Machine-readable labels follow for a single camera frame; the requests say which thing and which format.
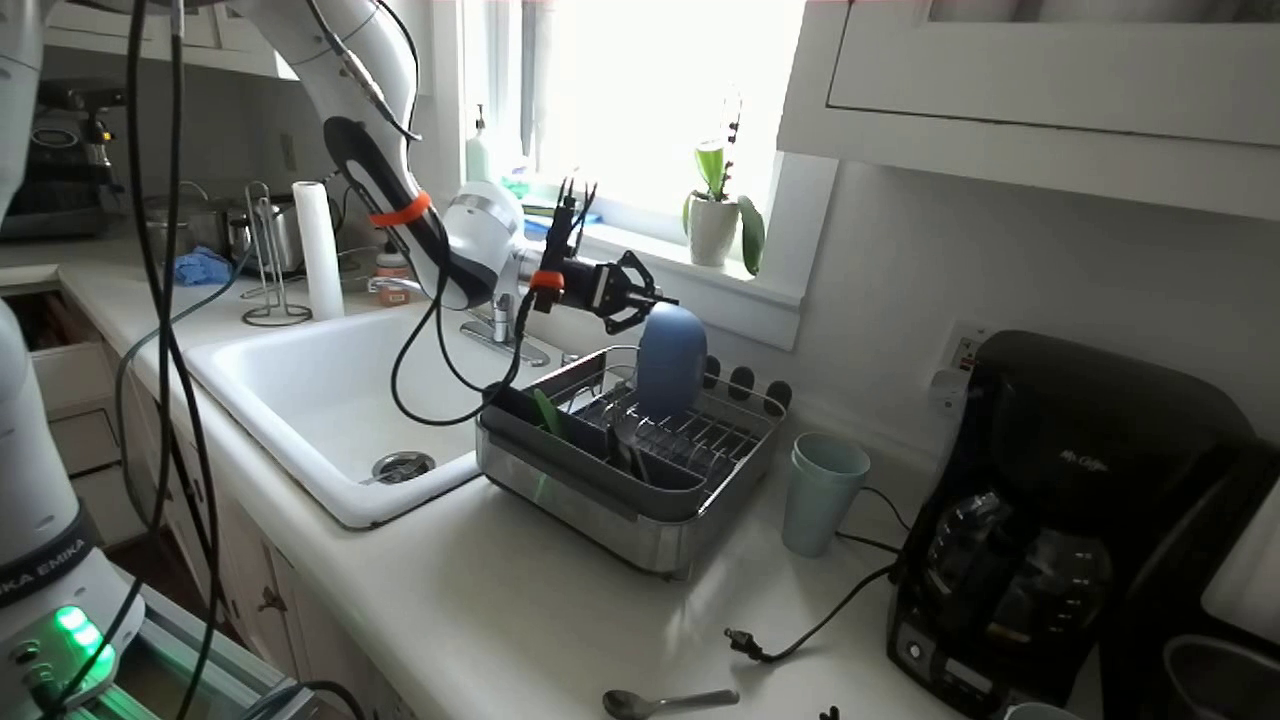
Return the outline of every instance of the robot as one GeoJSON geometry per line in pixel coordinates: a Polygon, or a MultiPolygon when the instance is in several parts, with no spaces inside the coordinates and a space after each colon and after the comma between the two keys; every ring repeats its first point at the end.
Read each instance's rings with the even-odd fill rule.
{"type": "MultiPolygon", "coordinates": [[[[24,174],[40,85],[40,19],[55,0],[0,0],[0,220],[24,174]]],[[[511,235],[451,235],[433,197],[408,167],[408,112],[418,101],[418,55],[406,22],[386,0],[228,0],[294,63],[323,123],[323,144],[372,212],[372,223],[412,253],[423,288],[443,288],[449,309],[496,295],[511,275],[511,235]]],[[[589,265],[552,233],[534,281],[539,310],[586,309],[608,332],[633,328],[662,298],[654,275],[628,253],[589,265]]],[[[124,613],[113,645],[92,667],[129,579],[92,548],[89,519],[43,429],[36,373],[12,310],[0,305],[0,716],[7,703],[55,703],[77,672],[83,703],[118,676],[118,658],[140,633],[140,599],[124,613]]]]}

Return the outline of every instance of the white countertop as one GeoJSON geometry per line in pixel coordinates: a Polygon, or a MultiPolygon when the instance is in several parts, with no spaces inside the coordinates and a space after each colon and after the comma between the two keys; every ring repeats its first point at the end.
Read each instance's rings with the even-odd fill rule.
{"type": "MultiPolygon", "coordinates": [[[[124,241],[0,242],[0,267],[55,265],[106,340],[124,350],[155,323],[144,267],[124,241]]],[[[228,345],[244,328],[244,293],[181,323],[184,349],[228,345]]],[[[140,350],[155,388],[155,350],[140,350]]],[[[733,656],[725,629],[750,629],[764,649],[809,633],[883,552],[835,542],[792,556],[779,542],[784,470],[711,561],[683,579],[633,571],[525,498],[475,479],[377,532],[344,532],[205,396],[213,465],[259,532],[297,565],[330,613],[420,716],[603,716],[603,688],[704,691],[739,688],[743,703],[696,716],[844,720],[956,716],[883,656],[892,589],[852,599],[809,649],[755,667],[733,656]]],[[[848,527],[901,539],[887,512],[860,497],[848,527]]]]}

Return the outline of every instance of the utensil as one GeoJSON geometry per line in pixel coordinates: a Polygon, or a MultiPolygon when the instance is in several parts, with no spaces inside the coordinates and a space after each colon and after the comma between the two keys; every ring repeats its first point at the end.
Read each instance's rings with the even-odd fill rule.
{"type": "Polygon", "coordinates": [[[737,703],[739,694],[733,688],[722,691],[696,691],[696,694],[636,694],[623,688],[603,691],[603,710],[611,720],[645,720],[645,716],[662,716],[662,710],[683,710],[683,709],[716,709],[716,703],[737,703]]]}

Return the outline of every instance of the black coffee maker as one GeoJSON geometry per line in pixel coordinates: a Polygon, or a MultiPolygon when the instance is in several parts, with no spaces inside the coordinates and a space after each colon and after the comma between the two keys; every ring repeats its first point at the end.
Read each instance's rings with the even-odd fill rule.
{"type": "Polygon", "coordinates": [[[1066,703],[1170,527],[1236,465],[1204,379],[997,332],[901,561],[887,656],[964,716],[1066,703]]]}

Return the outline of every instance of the metal dish rack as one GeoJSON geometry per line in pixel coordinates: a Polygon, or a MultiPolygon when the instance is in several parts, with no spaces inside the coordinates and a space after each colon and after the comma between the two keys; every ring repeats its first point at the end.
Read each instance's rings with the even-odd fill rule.
{"type": "Polygon", "coordinates": [[[788,409],[708,379],[683,419],[636,413],[636,350],[608,349],[488,396],[479,470],[611,556],[683,575],[773,465],[788,409]]]}

